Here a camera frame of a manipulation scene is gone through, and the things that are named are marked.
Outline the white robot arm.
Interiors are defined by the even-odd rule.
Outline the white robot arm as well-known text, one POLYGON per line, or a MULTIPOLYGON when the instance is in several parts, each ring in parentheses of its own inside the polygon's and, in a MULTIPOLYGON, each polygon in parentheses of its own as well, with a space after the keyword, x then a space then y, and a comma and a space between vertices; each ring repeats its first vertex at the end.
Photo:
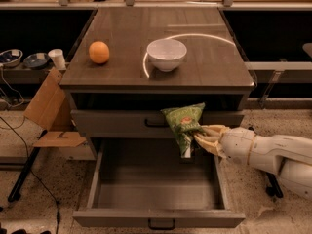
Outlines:
POLYGON ((291 192, 312 198, 312 140, 300 136, 260 136, 254 130, 207 125, 195 133, 207 152, 270 175, 291 192))

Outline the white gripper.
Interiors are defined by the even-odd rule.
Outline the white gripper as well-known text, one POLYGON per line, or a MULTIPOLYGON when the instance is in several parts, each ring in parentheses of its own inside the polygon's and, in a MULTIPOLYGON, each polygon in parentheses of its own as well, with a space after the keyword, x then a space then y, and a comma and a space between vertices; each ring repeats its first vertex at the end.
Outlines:
POLYGON ((241 127, 230 129, 225 125, 203 125, 202 129, 207 136, 195 134, 194 137, 207 152, 221 158, 226 157, 235 164, 248 163, 255 138, 254 131, 241 127))

